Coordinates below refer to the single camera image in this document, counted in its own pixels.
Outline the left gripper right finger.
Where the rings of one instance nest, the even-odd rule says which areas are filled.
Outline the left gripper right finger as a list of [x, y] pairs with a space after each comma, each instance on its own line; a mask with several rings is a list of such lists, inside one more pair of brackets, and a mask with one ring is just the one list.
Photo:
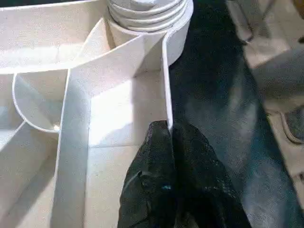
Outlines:
[[174, 124], [173, 152], [184, 205], [199, 228], [243, 228], [245, 212], [208, 139], [191, 124]]

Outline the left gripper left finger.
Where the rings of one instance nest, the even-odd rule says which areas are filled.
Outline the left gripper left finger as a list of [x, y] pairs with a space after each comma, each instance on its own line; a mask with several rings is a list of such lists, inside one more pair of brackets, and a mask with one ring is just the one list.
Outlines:
[[126, 173], [117, 226], [172, 228], [175, 166], [167, 122], [154, 121]]

